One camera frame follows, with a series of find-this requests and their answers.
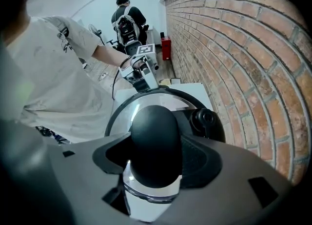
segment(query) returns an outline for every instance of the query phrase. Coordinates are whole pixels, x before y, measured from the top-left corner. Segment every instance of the black cap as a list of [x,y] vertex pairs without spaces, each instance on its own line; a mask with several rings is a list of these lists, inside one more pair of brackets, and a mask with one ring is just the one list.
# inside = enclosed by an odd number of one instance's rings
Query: black cap
[[116,4],[121,5],[121,4],[127,3],[128,1],[129,0],[116,0]]

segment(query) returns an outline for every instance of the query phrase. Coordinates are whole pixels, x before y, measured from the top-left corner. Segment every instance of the white table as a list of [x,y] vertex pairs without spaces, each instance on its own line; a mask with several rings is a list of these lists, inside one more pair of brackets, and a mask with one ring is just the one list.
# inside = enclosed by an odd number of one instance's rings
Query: white table
[[148,42],[149,44],[155,43],[153,30],[154,30],[153,26],[150,25],[149,28],[148,28],[148,30],[146,31],[147,42]]
[[[169,88],[184,91],[192,95],[196,99],[198,99],[200,102],[202,102],[203,105],[205,105],[207,109],[213,110],[208,94],[202,83],[172,84],[172,85],[169,85]],[[115,101],[114,101],[112,113],[114,113],[114,111],[123,102],[125,102],[128,98],[132,97],[135,94],[137,94],[137,91],[134,88],[118,90],[115,95]]]

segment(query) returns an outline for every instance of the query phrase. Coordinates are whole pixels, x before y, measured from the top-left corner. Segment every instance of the floor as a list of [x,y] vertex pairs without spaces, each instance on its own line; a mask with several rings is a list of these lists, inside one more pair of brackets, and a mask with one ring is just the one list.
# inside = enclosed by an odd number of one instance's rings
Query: floor
[[[174,73],[172,69],[172,64],[170,61],[163,61],[162,60],[162,52],[161,48],[156,49],[157,53],[157,61],[159,65],[159,69],[157,70],[156,73],[156,79],[157,81],[161,79],[170,79],[174,78]],[[99,85],[101,85],[107,92],[111,93],[112,92],[112,86],[113,86],[113,81],[114,77],[117,72],[117,68],[112,65],[107,65],[103,62],[100,62],[94,58],[90,58],[88,61],[88,66],[85,68],[87,71],[87,74],[89,77],[97,82]],[[101,78],[101,75],[103,75],[104,72],[107,72],[107,76],[105,78]],[[124,79],[119,78],[115,84],[115,93],[120,90],[120,89],[128,89],[132,88],[132,85],[127,82]]]

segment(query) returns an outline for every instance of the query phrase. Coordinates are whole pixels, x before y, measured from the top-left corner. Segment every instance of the person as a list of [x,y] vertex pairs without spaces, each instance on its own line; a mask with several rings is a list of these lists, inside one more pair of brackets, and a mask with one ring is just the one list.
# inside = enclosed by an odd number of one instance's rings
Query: person
[[70,18],[31,17],[27,0],[2,1],[6,14],[1,20],[1,42],[33,85],[19,121],[44,126],[72,143],[104,137],[113,100],[87,76],[78,58],[92,56],[120,66],[128,55],[99,45],[96,35]]
[[[130,6],[129,0],[116,0],[116,4],[118,6],[118,9],[114,14],[112,15],[112,25],[114,28],[114,31],[116,31],[116,21],[124,15],[126,7]],[[128,15],[133,18],[135,23],[140,29],[140,35],[138,37],[138,40],[141,42],[142,45],[146,45],[147,40],[147,29],[143,27],[146,24],[146,19],[141,13],[141,11],[136,8],[135,6],[131,6]]]

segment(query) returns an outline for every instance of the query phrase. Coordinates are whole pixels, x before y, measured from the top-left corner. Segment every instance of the electric fan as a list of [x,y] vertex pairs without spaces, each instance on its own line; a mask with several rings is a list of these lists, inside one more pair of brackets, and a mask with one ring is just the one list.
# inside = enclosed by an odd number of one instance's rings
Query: electric fan
[[103,41],[103,39],[102,39],[102,36],[101,36],[101,34],[102,34],[102,31],[101,31],[101,30],[97,30],[96,27],[95,27],[94,25],[92,25],[92,24],[89,24],[89,30],[90,30],[93,34],[97,35],[97,36],[101,39],[103,45],[105,45],[105,44],[104,44],[104,41]]

